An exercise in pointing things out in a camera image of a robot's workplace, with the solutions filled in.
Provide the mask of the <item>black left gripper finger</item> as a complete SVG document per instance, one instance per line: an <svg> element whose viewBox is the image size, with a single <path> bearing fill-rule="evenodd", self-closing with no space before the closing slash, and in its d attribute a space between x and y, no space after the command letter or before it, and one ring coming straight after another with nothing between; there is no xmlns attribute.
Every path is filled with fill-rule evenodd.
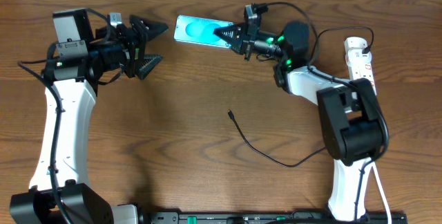
<svg viewBox="0 0 442 224"><path fill-rule="evenodd" d="M144 55L143 59L135 66L135 74L140 80L147 75L162 61L163 56L158 54Z"/></svg>
<svg viewBox="0 0 442 224"><path fill-rule="evenodd" d="M131 28L143 42L151 41L169 29L166 23L143 19L136 15L130 15L129 22Z"/></svg>

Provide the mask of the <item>blue screen Galaxy smartphone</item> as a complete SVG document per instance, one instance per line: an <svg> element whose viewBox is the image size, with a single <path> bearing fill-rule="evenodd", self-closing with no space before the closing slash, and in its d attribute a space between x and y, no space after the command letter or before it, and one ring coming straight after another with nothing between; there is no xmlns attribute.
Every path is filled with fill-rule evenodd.
<svg viewBox="0 0 442 224"><path fill-rule="evenodd" d="M230 45L214 34L216 28L233 25L230 21L205 19L179 15L177 17L174 40L203 46L230 48Z"/></svg>

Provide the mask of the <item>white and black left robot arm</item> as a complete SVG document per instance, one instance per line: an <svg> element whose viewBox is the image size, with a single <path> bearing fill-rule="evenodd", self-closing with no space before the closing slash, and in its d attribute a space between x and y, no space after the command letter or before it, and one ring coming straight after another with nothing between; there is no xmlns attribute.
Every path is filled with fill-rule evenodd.
<svg viewBox="0 0 442 224"><path fill-rule="evenodd" d="M27 192L10 200L16 223L143 223L135 203L111 206L90 186L87 169L90 117L102 75L140 80L158 65L146 44L165 32L165 23L112 12L92 29L90 8L55 12L56 42L36 78L44 85L46 123L39 162Z"/></svg>

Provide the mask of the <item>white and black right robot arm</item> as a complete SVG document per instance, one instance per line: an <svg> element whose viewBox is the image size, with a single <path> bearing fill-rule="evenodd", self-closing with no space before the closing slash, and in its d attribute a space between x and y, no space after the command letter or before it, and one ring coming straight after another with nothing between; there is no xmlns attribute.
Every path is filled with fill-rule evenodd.
<svg viewBox="0 0 442 224"><path fill-rule="evenodd" d="M367 216L365 192L368 175L387 151L389 133L376 97L372 72L372 43L361 37L344 41L349 79L319 71L307 52L313 26L289 22L276 35L261 31L260 24L235 24L213 33L230 48L249 59L250 55L273 59L278 87L305 98L318 107L325 148L334 160L334 181L327 207L336 221L357 222Z"/></svg>

